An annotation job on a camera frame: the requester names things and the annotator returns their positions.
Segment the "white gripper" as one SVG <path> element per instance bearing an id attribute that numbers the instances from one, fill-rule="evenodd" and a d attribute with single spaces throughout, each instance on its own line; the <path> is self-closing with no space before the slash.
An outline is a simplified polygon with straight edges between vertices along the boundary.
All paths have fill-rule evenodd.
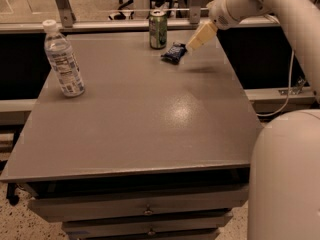
<path id="1" fill-rule="evenodd" d="M 202 22 L 186 44 L 188 51 L 195 51 L 216 36 L 218 29 L 227 30 L 245 19 L 245 0 L 213 0 L 207 4 L 209 18 Z"/>

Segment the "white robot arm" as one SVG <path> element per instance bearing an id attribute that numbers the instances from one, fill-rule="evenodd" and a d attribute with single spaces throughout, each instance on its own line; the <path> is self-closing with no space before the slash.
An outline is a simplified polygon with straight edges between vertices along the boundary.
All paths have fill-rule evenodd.
<path id="1" fill-rule="evenodd" d="M 273 13 L 315 97 L 320 90 L 316 0 L 213 0 L 187 43 L 194 51 L 219 30 Z M 277 116 L 259 133 L 250 165 L 247 240 L 320 240 L 320 110 Z"/>

